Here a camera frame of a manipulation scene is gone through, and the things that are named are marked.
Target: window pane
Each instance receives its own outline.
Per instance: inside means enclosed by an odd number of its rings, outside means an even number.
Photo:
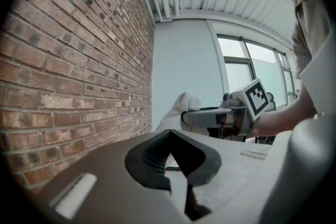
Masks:
[[[236,40],[218,39],[219,44],[222,49],[223,56],[232,56],[232,57],[244,57],[243,49],[241,48],[240,42]]]
[[[261,80],[265,90],[274,95],[276,106],[278,107],[282,104],[286,104],[280,65],[257,59],[253,59],[252,61],[257,78]]]
[[[248,65],[238,63],[227,63],[226,72],[229,79],[230,92],[238,90],[240,87],[251,82],[251,75]]]
[[[283,55],[281,55],[280,53],[278,53],[278,56],[279,56],[279,58],[280,58],[281,65],[282,65],[283,67],[286,67],[286,63],[285,63],[285,60],[284,60]]]
[[[246,43],[248,51],[250,52],[252,59],[257,59],[265,62],[277,63],[277,59],[274,56],[272,50]]]
[[[292,78],[290,76],[290,72],[284,71],[284,73],[285,73],[287,92],[293,92]]]

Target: shirt sleeve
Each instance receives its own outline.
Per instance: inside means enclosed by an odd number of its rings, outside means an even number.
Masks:
[[[293,72],[293,76],[295,79],[299,79],[299,75],[311,61],[312,56],[308,49],[302,26],[298,20],[295,24],[294,33],[292,35],[292,47],[295,62],[295,71]]]

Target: window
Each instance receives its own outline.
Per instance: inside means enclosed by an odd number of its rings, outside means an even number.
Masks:
[[[230,92],[236,91],[252,81],[248,65],[241,63],[227,63],[225,66]]]
[[[218,41],[221,46],[223,56],[245,58],[243,49],[241,48],[239,41],[224,38],[219,38]]]
[[[286,55],[253,41],[245,42],[243,38],[218,35],[218,41],[225,60],[230,92],[259,78],[265,90],[273,94],[277,109],[294,100]]]

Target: white strip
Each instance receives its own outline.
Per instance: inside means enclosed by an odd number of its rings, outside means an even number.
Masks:
[[[67,219],[72,219],[89,192],[92,190],[97,177],[93,174],[84,174],[75,186],[62,198],[55,210]]]

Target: qr code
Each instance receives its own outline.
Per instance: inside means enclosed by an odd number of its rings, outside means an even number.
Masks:
[[[256,83],[245,93],[255,116],[258,115],[269,103],[260,82]]]

